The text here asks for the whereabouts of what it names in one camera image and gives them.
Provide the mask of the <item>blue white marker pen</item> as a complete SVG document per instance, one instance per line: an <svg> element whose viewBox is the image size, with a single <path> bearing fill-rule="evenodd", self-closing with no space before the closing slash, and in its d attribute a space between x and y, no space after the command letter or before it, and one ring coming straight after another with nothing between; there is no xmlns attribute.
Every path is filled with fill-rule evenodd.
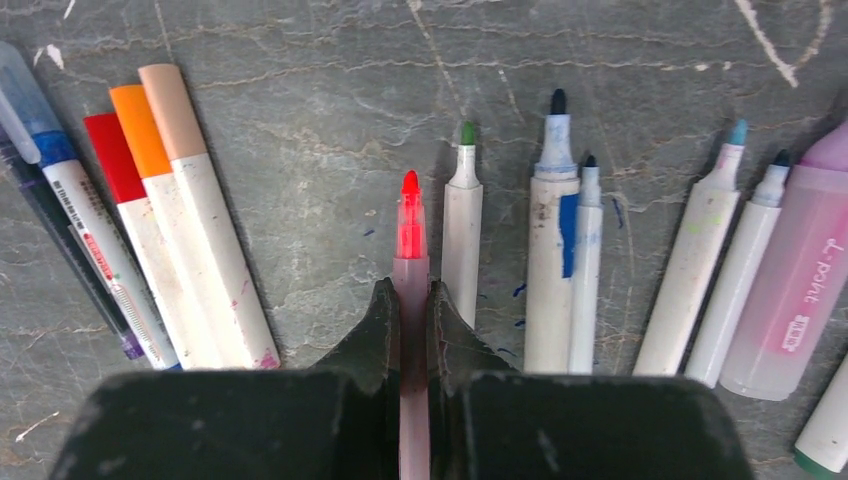
<svg viewBox="0 0 848 480"><path fill-rule="evenodd" d="M594 365L600 256L603 230L600 168L589 155L582 168L577 207L577 245L573 277L573 308L569 369L591 375Z"/></svg>

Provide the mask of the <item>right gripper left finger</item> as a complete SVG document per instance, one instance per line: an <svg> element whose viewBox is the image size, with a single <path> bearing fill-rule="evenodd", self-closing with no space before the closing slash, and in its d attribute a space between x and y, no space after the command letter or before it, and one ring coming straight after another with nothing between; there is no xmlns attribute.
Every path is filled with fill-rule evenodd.
<svg viewBox="0 0 848 480"><path fill-rule="evenodd" d="M306 369L112 376L51 477L394 479L398 307L392 283L376 282L365 316Z"/></svg>

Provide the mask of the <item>pink thin pen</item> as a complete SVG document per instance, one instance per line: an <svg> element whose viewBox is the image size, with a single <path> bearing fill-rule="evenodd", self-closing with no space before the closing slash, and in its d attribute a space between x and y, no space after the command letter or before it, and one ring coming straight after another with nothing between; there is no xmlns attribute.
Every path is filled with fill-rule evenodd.
<svg viewBox="0 0 848 480"><path fill-rule="evenodd" d="M430 477L426 214L418 175L406 173L397 210L392 282L399 299L399 477Z"/></svg>

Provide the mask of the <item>pink highlighter pen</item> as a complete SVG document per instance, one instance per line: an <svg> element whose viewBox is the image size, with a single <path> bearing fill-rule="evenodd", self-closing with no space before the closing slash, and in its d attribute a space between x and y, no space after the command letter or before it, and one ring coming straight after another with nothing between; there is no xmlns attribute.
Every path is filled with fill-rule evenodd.
<svg viewBox="0 0 848 480"><path fill-rule="evenodd" d="M788 398L846 279L847 125L841 123L791 169L720 385L754 399Z"/></svg>

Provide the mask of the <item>large blue white marker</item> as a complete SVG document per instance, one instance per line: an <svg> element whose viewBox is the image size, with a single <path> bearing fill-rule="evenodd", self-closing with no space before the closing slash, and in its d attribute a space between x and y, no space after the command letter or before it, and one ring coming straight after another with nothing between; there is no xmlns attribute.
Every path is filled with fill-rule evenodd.
<svg viewBox="0 0 848 480"><path fill-rule="evenodd" d="M551 98L530 183L524 371L568 370L580 191L563 89Z"/></svg>

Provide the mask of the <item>green capped marker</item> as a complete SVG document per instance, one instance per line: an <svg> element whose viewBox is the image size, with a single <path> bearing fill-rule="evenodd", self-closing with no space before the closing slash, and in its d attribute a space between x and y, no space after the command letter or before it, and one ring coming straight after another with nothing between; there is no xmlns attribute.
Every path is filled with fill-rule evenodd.
<svg viewBox="0 0 848 480"><path fill-rule="evenodd" d="M478 298L483 185L476 175L472 122L464 123L456 168L444 188L441 279L465 323L473 328Z"/></svg>

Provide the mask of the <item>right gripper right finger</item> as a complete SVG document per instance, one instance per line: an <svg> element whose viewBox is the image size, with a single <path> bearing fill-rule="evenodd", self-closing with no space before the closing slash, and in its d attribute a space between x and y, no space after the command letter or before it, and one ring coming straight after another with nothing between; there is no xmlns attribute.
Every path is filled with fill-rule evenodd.
<svg viewBox="0 0 848 480"><path fill-rule="evenodd" d="M733 422L680 377L525 374L460 318L426 305L435 479L750 479Z"/></svg>

